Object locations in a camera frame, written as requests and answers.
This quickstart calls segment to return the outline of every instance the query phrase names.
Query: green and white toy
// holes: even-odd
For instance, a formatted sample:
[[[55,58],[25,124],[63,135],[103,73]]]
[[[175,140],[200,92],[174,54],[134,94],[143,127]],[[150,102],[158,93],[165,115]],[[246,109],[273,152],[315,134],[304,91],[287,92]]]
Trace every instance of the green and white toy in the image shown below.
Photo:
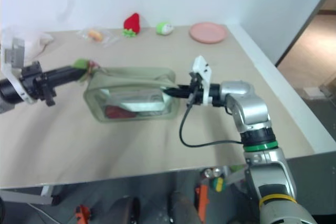
[[[171,34],[174,30],[174,27],[169,22],[161,22],[156,26],[156,33],[160,35]]]

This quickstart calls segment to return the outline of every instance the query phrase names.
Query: table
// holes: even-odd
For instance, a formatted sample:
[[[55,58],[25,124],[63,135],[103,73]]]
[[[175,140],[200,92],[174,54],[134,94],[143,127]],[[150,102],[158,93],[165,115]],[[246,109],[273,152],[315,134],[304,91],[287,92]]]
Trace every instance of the table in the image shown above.
[[[188,84],[193,59],[202,55],[213,71],[213,83],[245,80],[269,108],[273,129],[286,157],[336,150],[316,117],[239,25],[215,45],[200,44],[177,27],[169,36],[145,28],[135,38],[120,38],[103,48],[77,37],[74,31],[52,33],[55,41],[38,58],[44,71],[89,58],[102,66],[168,67],[176,83]],[[121,30],[112,30],[121,34]],[[19,104],[1,115],[0,188],[89,182],[180,169],[244,163],[243,149],[226,144],[187,148],[178,128],[185,111],[181,101],[175,119],[101,124],[90,114],[82,93],[85,85],[58,88],[56,105]],[[195,106],[184,126],[191,144],[240,140],[224,109]]]

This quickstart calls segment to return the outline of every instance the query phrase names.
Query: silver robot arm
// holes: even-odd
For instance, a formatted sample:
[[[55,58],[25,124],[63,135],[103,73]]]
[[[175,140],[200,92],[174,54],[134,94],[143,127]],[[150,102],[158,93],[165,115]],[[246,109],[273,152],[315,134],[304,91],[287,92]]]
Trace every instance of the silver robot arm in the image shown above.
[[[248,165],[245,177],[259,200],[260,223],[315,224],[313,217],[296,202],[296,186],[286,158],[271,129],[268,109],[247,82],[223,82],[220,99],[232,112],[244,144]]]
[[[248,165],[245,170],[248,188],[253,198],[259,201],[261,224],[316,224],[296,202],[295,182],[273,133],[264,100],[247,82],[210,83],[211,73],[209,64],[198,56],[190,72],[190,85],[180,85],[178,89],[164,92],[178,98],[189,98],[196,105],[225,107],[226,112],[233,116]]]

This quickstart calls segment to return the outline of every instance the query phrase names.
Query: pink plate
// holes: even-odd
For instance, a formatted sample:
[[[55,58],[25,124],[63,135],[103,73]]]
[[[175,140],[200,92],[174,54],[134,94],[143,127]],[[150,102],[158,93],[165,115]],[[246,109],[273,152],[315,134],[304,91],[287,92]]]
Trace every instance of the pink plate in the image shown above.
[[[203,22],[193,25],[189,30],[190,36],[201,43],[218,43],[226,38],[227,31],[221,25]]]

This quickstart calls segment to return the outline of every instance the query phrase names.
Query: clear plastic bag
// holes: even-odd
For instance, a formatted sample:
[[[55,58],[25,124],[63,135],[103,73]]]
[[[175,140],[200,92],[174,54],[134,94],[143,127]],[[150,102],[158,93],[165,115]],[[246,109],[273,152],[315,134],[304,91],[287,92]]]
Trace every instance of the clear plastic bag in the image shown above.
[[[100,122],[171,118],[179,100],[162,92],[177,87],[166,68],[104,68],[97,70],[83,94]]]
[[[103,47],[108,47],[119,39],[117,36],[101,27],[86,28],[78,31],[77,35]]]

